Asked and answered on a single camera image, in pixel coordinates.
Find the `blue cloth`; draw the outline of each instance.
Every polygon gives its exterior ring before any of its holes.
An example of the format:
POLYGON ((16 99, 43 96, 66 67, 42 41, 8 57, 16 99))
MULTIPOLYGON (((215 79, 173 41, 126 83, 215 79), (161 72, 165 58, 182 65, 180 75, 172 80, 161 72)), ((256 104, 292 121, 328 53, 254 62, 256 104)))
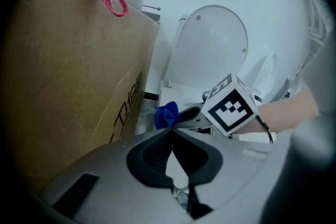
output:
POLYGON ((155 126, 157 129, 171 127, 175 122, 180 121, 177 104, 172 101, 167 105, 156 108, 155 126))

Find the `black slot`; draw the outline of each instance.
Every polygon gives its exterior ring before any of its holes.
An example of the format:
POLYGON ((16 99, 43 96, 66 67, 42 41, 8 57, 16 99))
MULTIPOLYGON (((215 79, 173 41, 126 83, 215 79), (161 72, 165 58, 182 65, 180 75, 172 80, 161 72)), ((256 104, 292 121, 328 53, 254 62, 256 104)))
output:
POLYGON ((201 112, 201 109, 199 107, 190 108, 186 111, 183 111, 180 113, 181 120, 179 122, 190 121, 196 118, 200 112, 201 112))
POLYGON ((96 184, 98 178, 95 175, 83 174, 53 205, 53 208, 62 215, 72 219, 96 184))
POLYGON ((159 95, 151 92, 145 92, 143 98, 152 101, 157 101, 159 99, 159 95))

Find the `cardboard box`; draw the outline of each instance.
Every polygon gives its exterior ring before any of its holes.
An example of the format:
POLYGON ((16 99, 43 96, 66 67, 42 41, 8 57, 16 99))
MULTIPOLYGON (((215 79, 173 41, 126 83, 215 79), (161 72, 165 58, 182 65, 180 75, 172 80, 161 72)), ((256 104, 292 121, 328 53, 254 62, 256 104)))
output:
POLYGON ((159 26, 129 10, 117 18, 103 0, 17 0, 0 107, 33 191, 94 148, 133 137, 159 26))

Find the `cable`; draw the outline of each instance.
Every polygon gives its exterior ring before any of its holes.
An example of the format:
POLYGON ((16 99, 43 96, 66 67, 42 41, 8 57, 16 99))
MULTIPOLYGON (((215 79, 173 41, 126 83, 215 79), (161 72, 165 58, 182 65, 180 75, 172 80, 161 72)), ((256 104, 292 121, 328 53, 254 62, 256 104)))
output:
POLYGON ((273 143, 273 137, 271 135, 271 133, 269 132, 269 127, 267 126, 266 122, 264 122, 260 116, 256 116, 257 121, 262 125, 262 127, 264 127, 268 138, 269 138, 269 143, 272 144, 273 143))

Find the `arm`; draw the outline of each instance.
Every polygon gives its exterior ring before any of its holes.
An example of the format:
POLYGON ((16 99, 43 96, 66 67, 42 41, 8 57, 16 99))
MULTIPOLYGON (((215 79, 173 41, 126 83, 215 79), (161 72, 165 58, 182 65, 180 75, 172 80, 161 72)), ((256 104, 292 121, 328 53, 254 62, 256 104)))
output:
MULTIPOLYGON (((310 92, 298 93, 296 96, 275 103, 259 106, 259 114, 271 132, 279 133, 284 130, 295 128, 301 121, 318 116, 319 111, 310 92)), ((264 132, 260 123, 253 119, 237 134, 264 132)))

